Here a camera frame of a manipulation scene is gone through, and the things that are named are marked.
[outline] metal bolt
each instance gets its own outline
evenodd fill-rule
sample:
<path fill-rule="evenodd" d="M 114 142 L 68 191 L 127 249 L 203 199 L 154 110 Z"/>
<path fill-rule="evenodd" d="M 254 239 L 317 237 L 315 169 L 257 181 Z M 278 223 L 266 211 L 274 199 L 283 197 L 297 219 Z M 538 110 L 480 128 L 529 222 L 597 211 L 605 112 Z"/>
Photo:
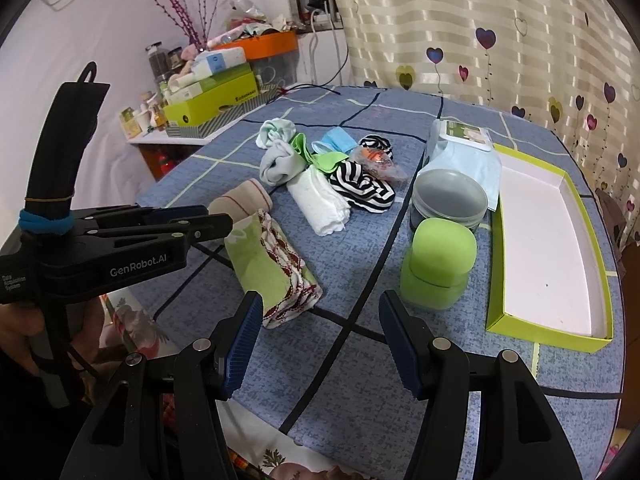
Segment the metal bolt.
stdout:
<path fill-rule="evenodd" d="M 508 363 L 514 363 L 520 358 L 520 356 L 513 350 L 504 350 L 502 352 L 502 358 Z"/>
<path fill-rule="evenodd" d="M 126 362 L 127 365 L 129 366 L 135 366 L 137 365 L 140 361 L 142 361 L 142 355 L 140 355 L 139 353 L 135 352 L 133 354 L 129 354 L 128 356 L 125 357 L 124 362 Z"/>
<path fill-rule="evenodd" d="M 207 338 L 203 337 L 201 339 L 196 339 L 196 341 L 193 342 L 193 349 L 196 352 L 202 352 L 203 350 L 206 350 L 207 348 L 209 348 L 211 346 L 211 341 L 209 341 Z"/>
<path fill-rule="evenodd" d="M 433 340 L 433 347 L 438 350 L 449 350 L 449 348 L 451 348 L 451 341 L 445 337 L 437 337 Z"/>

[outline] orange tray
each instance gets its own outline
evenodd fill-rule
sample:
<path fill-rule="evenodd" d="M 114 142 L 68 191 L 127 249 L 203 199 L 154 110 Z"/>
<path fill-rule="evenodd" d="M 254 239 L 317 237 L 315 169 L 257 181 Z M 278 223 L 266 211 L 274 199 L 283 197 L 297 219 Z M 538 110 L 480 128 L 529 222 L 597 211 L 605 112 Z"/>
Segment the orange tray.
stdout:
<path fill-rule="evenodd" d="M 223 48 L 233 48 L 241 46 L 244 48 L 244 55 L 247 61 L 255 61 L 265 57 L 278 56 L 286 52 L 298 49 L 298 38 L 293 30 L 279 32 L 277 34 L 267 34 L 246 40 L 237 40 L 231 43 L 217 46 L 216 50 Z"/>

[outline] gray cloth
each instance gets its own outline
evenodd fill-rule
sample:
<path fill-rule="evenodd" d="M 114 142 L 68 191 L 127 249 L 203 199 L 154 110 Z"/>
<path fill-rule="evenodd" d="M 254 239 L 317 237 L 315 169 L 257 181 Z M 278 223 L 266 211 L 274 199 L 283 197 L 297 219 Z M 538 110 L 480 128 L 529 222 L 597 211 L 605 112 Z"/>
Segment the gray cloth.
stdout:
<path fill-rule="evenodd" d="M 270 186 L 280 186 L 305 171 L 305 168 L 305 159 L 288 142 L 273 139 L 273 146 L 260 161 L 260 180 Z"/>

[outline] striped curtain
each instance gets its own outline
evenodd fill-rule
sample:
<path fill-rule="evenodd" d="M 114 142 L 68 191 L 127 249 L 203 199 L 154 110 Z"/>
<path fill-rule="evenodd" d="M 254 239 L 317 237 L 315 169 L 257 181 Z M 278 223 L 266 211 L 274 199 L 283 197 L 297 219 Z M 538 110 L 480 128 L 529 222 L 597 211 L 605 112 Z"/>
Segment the striped curtain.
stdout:
<path fill-rule="evenodd" d="M 336 0 L 356 81 L 552 130 L 640 242 L 640 53 L 606 0 Z"/>

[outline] table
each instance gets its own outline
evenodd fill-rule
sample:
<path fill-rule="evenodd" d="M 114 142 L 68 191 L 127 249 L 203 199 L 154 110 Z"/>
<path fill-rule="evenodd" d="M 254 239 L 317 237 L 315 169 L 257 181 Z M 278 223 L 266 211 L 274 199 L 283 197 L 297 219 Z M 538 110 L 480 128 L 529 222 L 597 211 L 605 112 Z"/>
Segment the table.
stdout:
<path fill-rule="evenodd" d="M 141 205 L 209 204 L 255 177 L 262 150 L 260 124 L 275 117 L 294 121 L 310 140 L 340 124 L 356 140 L 370 133 L 390 139 L 394 160 L 409 173 L 420 158 L 439 96 L 401 89 L 305 89 L 252 112 L 174 169 Z M 416 311 L 433 333 L 465 351 L 495 356 L 514 349 L 530 367 L 562 423 L 585 479 L 593 479 L 614 429 L 624 363 L 624 321 L 614 257 L 582 173 L 549 130 L 498 110 L 445 100 L 443 118 L 487 127 L 494 142 L 521 150 L 566 170 L 594 225 L 614 311 L 613 341 L 595 354 L 534 344 L 486 332 L 491 262 L 489 217 L 476 233 L 478 259 L 462 298 L 443 312 Z M 261 330 L 242 388 L 234 399 L 296 442 L 385 480 L 404 475 L 425 404 L 404 390 L 382 339 L 377 304 L 397 288 L 408 245 L 408 185 L 382 215 L 352 210 L 346 229 L 316 236 L 286 188 L 270 190 L 272 215 L 324 288 L 314 314 L 305 313 L 275 330 Z M 231 315 L 242 291 L 224 250 L 209 244 L 191 249 L 188 266 L 133 288 L 162 329 L 186 346 Z M 471 479 L 478 439 L 479 396 L 470 394 L 468 428 L 459 478 Z"/>

